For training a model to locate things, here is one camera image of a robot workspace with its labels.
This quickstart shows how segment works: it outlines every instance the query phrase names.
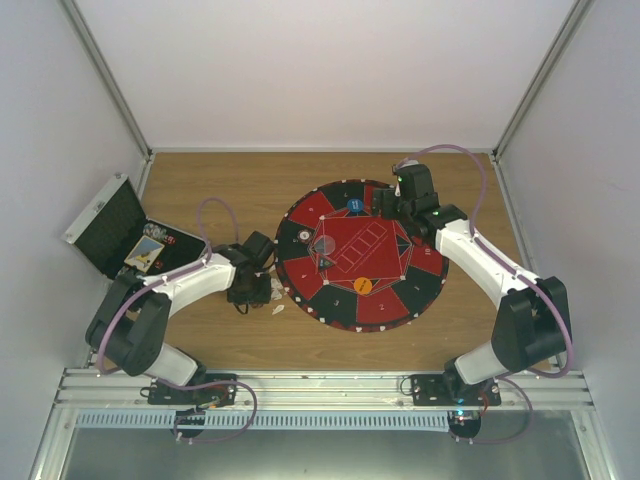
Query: blue token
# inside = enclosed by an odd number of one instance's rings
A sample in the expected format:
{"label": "blue token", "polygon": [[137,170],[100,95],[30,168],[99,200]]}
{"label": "blue token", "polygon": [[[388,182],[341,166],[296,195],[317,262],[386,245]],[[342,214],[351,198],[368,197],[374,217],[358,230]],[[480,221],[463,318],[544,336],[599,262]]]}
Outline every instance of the blue token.
{"label": "blue token", "polygon": [[357,213],[364,209],[364,203],[359,198],[352,198],[347,202],[347,207],[349,211]]}

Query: orange token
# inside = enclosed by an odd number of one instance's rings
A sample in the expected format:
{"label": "orange token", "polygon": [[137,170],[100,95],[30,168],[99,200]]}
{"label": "orange token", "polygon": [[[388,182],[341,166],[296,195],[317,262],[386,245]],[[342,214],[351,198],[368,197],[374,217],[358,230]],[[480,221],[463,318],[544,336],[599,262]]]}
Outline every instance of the orange token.
{"label": "orange token", "polygon": [[353,288],[360,295],[366,295],[373,289],[373,283],[366,277],[360,277],[353,282]]}

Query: black mounting plate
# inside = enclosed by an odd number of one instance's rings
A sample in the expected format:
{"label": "black mounting plate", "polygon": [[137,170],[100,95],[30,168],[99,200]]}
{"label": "black mounting plate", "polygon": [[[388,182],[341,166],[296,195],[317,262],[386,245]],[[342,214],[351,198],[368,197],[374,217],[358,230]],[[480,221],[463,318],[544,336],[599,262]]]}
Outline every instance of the black mounting plate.
{"label": "black mounting plate", "polygon": [[[482,407],[484,405],[482,397],[475,392],[455,401],[451,398],[451,395],[449,395],[441,373],[411,375],[409,379],[411,380],[411,397],[416,407]],[[489,406],[491,407],[498,406],[502,403],[500,391],[494,388],[494,386],[497,387],[493,380],[487,380],[482,386],[489,400]]]}
{"label": "black mounting plate", "polygon": [[[233,373],[206,373],[204,380],[199,381],[199,384],[219,382],[221,380],[238,380],[238,376]],[[216,404],[217,408],[227,405],[233,405],[236,399],[237,388],[232,385],[221,385],[219,387],[212,387],[211,389],[199,389],[199,390],[176,390],[163,383],[152,383],[151,387],[143,388],[140,393],[143,396],[143,391],[147,393],[147,403],[149,405],[203,405],[215,400],[214,397],[219,399]]]}

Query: black case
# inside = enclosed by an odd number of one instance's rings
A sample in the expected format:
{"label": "black case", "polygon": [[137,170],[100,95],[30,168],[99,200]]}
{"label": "black case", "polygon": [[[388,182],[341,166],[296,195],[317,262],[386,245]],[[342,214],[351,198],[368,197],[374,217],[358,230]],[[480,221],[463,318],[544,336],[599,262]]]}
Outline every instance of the black case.
{"label": "black case", "polygon": [[64,234],[64,240],[76,247],[105,276],[134,269],[125,259],[145,232],[164,230],[155,240],[164,248],[143,275],[157,275],[198,259],[205,249],[202,239],[147,217],[131,182],[116,173],[100,190]]}

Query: metal case lid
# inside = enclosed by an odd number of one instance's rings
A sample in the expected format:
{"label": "metal case lid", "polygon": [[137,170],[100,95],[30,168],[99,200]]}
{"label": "metal case lid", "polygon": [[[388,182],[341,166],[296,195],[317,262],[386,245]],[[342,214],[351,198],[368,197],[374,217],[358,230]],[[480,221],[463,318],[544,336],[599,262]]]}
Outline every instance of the metal case lid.
{"label": "metal case lid", "polygon": [[114,279],[146,222],[146,214],[127,175],[116,173],[65,232],[107,277]]}

